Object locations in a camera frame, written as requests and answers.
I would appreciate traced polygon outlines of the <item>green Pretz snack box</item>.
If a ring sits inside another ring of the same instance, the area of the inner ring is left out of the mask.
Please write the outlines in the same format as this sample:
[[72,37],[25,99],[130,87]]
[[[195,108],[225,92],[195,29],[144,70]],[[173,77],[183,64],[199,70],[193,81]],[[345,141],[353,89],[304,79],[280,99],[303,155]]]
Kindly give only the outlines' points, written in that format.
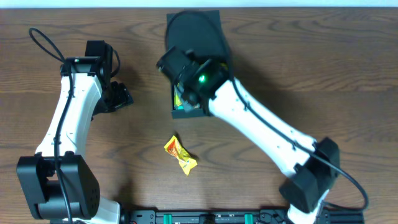
[[182,95],[183,87],[179,87],[179,85],[174,86],[174,108],[176,110],[184,110],[185,112],[189,112],[200,108],[199,103],[192,105],[187,100],[184,100]]

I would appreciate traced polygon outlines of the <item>dark green box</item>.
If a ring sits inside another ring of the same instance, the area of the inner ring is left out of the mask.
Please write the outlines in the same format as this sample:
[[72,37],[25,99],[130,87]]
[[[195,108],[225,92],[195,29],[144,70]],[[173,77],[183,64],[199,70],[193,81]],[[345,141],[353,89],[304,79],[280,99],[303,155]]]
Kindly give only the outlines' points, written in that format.
[[176,47],[183,52],[192,50],[195,59],[204,63],[209,58],[225,59],[230,55],[221,26],[219,10],[187,11],[174,18],[167,14],[167,48]]

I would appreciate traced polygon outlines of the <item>yellow orange candy packet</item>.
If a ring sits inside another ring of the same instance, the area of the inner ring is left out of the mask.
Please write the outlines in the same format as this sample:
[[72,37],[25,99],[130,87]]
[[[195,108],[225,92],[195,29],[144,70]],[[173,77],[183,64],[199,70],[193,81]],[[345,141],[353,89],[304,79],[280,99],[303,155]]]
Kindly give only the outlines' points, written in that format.
[[197,160],[188,153],[176,136],[170,138],[164,149],[178,160],[178,164],[186,176],[190,175],[191,170],[198,165]]

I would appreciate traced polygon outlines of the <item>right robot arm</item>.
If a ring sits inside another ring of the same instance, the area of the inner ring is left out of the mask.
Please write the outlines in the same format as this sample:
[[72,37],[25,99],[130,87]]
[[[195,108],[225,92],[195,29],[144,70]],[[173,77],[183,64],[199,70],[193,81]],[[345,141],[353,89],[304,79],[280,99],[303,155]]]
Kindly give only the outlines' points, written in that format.
[[229,60],[195,59],[175,47],[157,62],[189,105],[232,125],[264,151],[287,180],[279,192],[290,207],[292,223],[315,223],[322,203],[338,176],[338,145],[329,138],[317,141],[289,126],[258,102],[234,77]]

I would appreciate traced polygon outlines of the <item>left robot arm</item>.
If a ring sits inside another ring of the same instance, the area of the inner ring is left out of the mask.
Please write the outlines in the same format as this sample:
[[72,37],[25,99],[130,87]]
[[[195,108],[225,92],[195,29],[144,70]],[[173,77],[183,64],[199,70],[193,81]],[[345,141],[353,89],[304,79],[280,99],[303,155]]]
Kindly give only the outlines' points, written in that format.
[[85,162],[93,117],[131,105],[123,83],[112,81],[117,52],[103,40],[89,40],[82,57],[60,68],[61,92],[49,129],[33,156],[22,156],[16,172],[35,219],[52,223],[124,223],[121,204],[101,196]]

